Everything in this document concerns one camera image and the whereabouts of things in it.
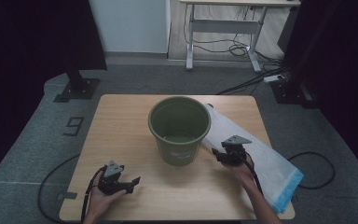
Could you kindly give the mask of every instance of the white wall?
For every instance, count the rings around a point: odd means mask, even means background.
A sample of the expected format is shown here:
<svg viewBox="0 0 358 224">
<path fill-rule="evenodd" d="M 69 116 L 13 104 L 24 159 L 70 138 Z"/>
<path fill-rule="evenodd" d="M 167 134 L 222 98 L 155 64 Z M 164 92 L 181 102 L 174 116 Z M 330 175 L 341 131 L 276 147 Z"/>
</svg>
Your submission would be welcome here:
<svg viewBox="0 0 358 224">
<path fill-rule="evenodd" d="M 170 0 L 89 0 L 105 52 L 167 53 Z"/>
</svg>

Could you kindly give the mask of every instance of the desk leg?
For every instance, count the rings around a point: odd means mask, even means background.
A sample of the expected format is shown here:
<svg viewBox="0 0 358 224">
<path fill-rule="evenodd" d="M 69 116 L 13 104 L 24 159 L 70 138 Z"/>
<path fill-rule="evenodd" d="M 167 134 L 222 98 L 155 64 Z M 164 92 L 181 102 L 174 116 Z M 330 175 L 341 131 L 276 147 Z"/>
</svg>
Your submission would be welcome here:
<svg viewBox="0 0 358 224">
<path fill-rule="evenodd" d="M 188 23 L 188 44 L 187 44 L 187 58 L 186 69 L 193 69 L 193 21 L 194 21 L 194 6 L 191 5 L 190 20 Z"/>
<path fill-rule="evenodd" d="M 258 25 L 255 31 L 255 37 L 252 40 L 251 46 L 247 47 L 249 59 L 252 62 L 252 66 L 254 67 L 254 70 L 256 73 L 261 72 L 260 65 L 258 64 L 256 55 L 255 55 L 255 45 L 257 44 L 258 37 L 260 37 L 261 28 L 264 24 L 264 19 L 266 18 L 267 14 L 267 7 L 263 7 L 263 12 L 261 14 L 260 19 L 258 20 Z"/>
</svg>

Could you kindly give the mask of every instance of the gray carpet floor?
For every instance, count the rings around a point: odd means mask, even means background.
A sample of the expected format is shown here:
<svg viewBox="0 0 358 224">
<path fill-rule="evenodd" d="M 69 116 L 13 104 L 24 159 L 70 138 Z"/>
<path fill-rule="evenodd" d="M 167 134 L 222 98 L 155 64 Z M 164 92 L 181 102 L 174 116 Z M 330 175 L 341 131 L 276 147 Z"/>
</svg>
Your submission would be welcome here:
<svg viewBox="0 0 358 224">
<path fill-rule="evenodd" d="M 81 152 L 103 94 L 209 95 L 256 76 L 249 64 L 210 64 L 195 63 L 190 72 L 182 62 L 115 63 L 108 71 L 83 71 L 83 77 L 96 77 L 101 82 L 91 100 L 68 103 L 53 102 L 68 82 L 66 75 L 49 80 L 39 107 L 0 164 L 0 223 L 53 223 L 37 205 L 41 182 L 60 163 Z M 249 94 L 254 87 L 234 94 Z M 270 86 L 263 82 L 256 86 L 253 96 L 274 149 L 285 158 L 306 151 L 320 153 L 336 170 L 334 180 L 324 188 L 297 189 L 292 200 L 296 217 L 283 223 L 358 223 L 358 160 L 321 111 L 279 105 Z M 83 119 L 77 134 L 76 127 L 68 126 L 70 118 Z M 298 157 L 293 164 L 305 174 L 301 183 L 305 186 L 322 184 L 332 175 L 329 164 L 317 156 Z M 58 169 L 43 188 L 41 205 L 51 218 L 59 218 L 61 196 L 75 167 L 76 158 Z"/>
</svg>

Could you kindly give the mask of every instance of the person's left hand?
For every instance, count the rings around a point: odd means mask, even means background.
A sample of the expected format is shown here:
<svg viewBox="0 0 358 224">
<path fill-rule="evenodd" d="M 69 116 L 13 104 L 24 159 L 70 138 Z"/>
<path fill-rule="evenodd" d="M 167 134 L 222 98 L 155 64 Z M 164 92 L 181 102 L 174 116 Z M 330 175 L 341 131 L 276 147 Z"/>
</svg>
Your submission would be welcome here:
<svg viewBox="0 0 358 224">
<path fill-rule="evenodd" d="M 109 206 L 112 205 L 115 200 L 127 194 L 127 191 L 124 189 L 112 195 L 102 193 L 98 189 L 98 183 L 100 182 L 101 175 L 102 171 L 98 173 L 94 179 L 94 184 L 92 185 L 93 187 L 89 196 L 89 209 L 84 223 L 96 223 L 98 218 L 100 218 L 100 216 L 107 211 Z"/>
</svg>

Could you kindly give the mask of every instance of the white plastic bag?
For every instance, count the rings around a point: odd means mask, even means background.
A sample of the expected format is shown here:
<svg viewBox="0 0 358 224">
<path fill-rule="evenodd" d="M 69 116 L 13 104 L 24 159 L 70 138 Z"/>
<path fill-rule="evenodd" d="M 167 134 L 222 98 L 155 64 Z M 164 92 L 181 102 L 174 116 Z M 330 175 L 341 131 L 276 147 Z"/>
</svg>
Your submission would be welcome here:
<svg viewBox="0 0 358 224">
<path fill-rule="evenodd" d="M 221 142 L 233 135 L 252 141 L 243 145 L 255 162 L 255 172 L 260 181 L 264 197 L 277 213 L 283 213 L 293 197 L 303 174 L 281 154 L 264 144 L 242 127 L 228 119 L 215 109 L 206 105 L 212 119 L 212 126 L 202 143 L 209 149 L 226 152 Z"/>
</svg>

